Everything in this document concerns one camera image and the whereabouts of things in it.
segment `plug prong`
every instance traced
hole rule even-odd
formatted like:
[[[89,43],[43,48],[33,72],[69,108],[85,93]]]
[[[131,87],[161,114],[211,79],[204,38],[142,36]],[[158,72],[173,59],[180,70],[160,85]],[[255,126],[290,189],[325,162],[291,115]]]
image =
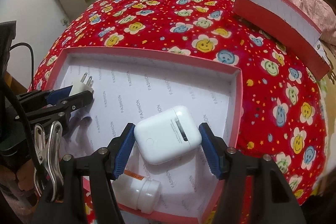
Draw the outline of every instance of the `plug prong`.
[[[86,84],[87,84],[87,85],[90,85],[91,80],[92,80],[92,76],[89,77],[89,79],[87,80]]]
[[[87,72],[84,73],[84,75],[83,75],[83,77],[82,77],[82,79],[81,79],[81,82],[82,82],[82,83],[84,83],[84,80],[85,80],[86,76],[87,76]]]

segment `red bedsheet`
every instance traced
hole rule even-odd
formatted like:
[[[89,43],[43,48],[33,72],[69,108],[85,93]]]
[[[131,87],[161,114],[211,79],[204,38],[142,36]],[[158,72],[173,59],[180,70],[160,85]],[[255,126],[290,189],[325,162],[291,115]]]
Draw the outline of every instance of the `red bedsheet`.
[[[302,204],[325,163],[317,83],[289,49],[236,18],[234,1],[99,0],[55,41],[35,88],[44,88],[65,47],[137,47],[235,65],[244,82],[237,148],[251,156],[270,154]]]

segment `bottle cap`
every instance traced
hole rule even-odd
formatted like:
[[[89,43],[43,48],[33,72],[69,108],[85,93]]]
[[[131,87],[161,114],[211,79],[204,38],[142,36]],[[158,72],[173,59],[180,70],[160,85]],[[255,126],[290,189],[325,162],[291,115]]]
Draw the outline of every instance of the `bottle cap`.
[[[142,187],[138,199],[138,209],[145,214],[151,214],[154,211],[161,195],[161,182],[157,180],[148,180]]]

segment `orange label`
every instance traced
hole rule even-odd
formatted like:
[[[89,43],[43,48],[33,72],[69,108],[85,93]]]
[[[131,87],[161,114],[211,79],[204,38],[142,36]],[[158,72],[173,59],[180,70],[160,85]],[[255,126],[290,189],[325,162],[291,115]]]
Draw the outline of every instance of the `orange label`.
[[[138,179],[138,180],[142,180],[142,179],[144,178],[143,176],[138,175],[138,174],[136,174],[136,173],[133,173],[133,172],[131,172],[131,171],[129,171],[129,170],[124,170],[124,174],[125,174],[125,175],[128,175],[128,176],[130,176],[130,177],[133,177],[133,178],[135,178],[135,179]]]

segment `metal clip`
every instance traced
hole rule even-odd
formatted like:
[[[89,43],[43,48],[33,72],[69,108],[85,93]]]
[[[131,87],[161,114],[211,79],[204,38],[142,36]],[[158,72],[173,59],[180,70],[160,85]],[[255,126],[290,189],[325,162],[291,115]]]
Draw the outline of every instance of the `metal clip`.
[[[40,164],[46,169],[52,182],[53,194],[51,202],[54,202],[63,188],[63,176],[59,168],[59,146],[62,138],[62,125],[59,121],[52,123],[48,142],[45,142],[45,132],[40,124],[34,127],[35,151]],[[41,196],[45,185],[41,185],[34,172],[34,184],[38,194]]]

